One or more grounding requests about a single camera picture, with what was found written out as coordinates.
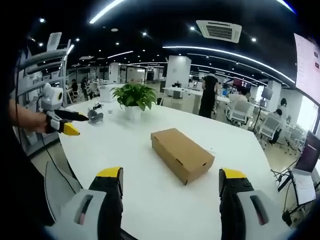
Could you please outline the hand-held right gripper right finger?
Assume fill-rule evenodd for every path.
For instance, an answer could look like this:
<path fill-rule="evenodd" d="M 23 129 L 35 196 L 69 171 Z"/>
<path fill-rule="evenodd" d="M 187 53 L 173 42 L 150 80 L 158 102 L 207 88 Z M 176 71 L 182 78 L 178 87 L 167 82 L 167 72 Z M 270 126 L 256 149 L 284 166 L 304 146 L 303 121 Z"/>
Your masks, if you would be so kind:
<path fill-rule="evenodd" d="M 222 240 L 282 240 L 292 229 L 278 206 L 239 170 L 219 170 Z"/>

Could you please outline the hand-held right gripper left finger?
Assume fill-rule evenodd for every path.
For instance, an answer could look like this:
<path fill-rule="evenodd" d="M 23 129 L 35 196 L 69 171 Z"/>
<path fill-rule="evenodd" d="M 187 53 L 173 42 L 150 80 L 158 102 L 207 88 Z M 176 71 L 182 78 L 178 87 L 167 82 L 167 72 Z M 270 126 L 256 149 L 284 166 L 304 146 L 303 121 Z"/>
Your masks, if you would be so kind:
<path fill-rule="evenodd" d="M 48 208 L 55 240 L 120 240 L 123 168 L 100 171 L 88 189 L 55 166 L 48 168 Z"/>

